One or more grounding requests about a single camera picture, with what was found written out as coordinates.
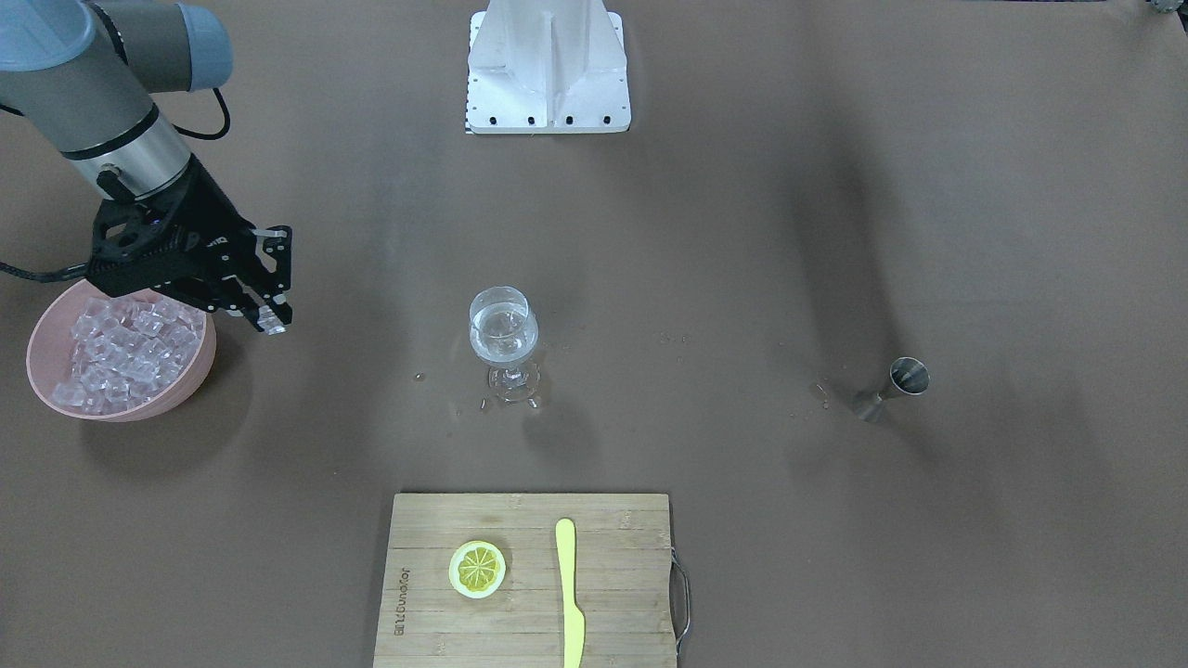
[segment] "black band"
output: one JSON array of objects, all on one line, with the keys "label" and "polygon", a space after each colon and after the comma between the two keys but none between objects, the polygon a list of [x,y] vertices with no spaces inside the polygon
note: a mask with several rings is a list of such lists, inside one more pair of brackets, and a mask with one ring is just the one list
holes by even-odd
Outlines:
[{"label": "black band", "polygon": [[62,151],[62,157],[68,160],[89,160],[91,158],[97,158],[103,153],[110,153],[116,149],[122,149],[124,146],[135,141],[141,134],[145,133],[146,130],[152,127],[152,124],[157,122],[158,118],[160,118],[160,109],[157,108],[157,105],[153,105],[152,108],[148,109],[148,113],[145,114],[145,118],[140,119],[139,122],[129,127],[127,132],[124,132],[114,139],[108,139],[99,146],[91,146],[90,149],[83,149],[82,151]]},{"label": "black band", "polygon": [[128,53],[124,50],[124,36],[120,34],[120,29],[115,27],[115,21],[112,20],[112,17],[107,15],[107,12],[102,7],[89,0],[83,2],[83,5],[87,5],[95,12],[100,23],[107,29],[107,36],[112,38],[112,46],[115,48],[115,55],[124,61],[125,65],[128,64]]}]

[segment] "bamboo cutting board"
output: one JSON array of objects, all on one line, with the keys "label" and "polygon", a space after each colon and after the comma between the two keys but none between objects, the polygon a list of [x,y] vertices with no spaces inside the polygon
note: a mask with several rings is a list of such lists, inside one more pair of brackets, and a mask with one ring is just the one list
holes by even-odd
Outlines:
[{"label": "bamboo cutting board", "polygon": [[[577,529],[582,668],[676,668],[666,494],[418,493],[392,508],[374,668],[561,668],[562,517]],[[485,599],[449,584],[450,556],[475,540],[507,562]]]}]

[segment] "lime slice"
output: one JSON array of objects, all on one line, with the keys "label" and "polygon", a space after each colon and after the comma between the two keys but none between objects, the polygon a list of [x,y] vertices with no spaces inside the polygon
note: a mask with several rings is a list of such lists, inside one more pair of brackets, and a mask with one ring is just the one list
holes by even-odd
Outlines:
[{"label": "lime slice", "polygon": [[449,584],[467,598],[486,598],[495,593],[506,572],[499,548],[486,541],[470,541],[454,550],[449,561]]}]

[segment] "metal handle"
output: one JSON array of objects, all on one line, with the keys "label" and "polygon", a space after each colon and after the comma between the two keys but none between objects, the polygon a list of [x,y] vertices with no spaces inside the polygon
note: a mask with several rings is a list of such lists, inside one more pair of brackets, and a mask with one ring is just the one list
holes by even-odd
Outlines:
[{"label": "metal handle", "polygon": [[676,656],[681,657],[681,647],[684,644],[684,638],[689,636],[689,631],[693,630],[693,595],[689,593],[689,573],[685,572],[684,566],[681,565],[681,560],[676,556],[676,548],[672,549],[672,566],[681,573],[681,585],[684,591],[684,629],[681,635],[676,637]]}]

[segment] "yellow-green knife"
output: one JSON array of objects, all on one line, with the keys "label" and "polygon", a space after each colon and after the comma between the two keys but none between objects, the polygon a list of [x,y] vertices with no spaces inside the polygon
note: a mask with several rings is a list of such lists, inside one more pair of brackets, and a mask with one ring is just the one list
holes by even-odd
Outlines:
[{"label": "yellow-green knife", "polygon": [[574,600],[574,569],[577,562],[577,531],[574,521],[557,521],[557,566],[561,568],[561,610],[565,616],[565,667],[577,668],[586,645],[586,616]]}]

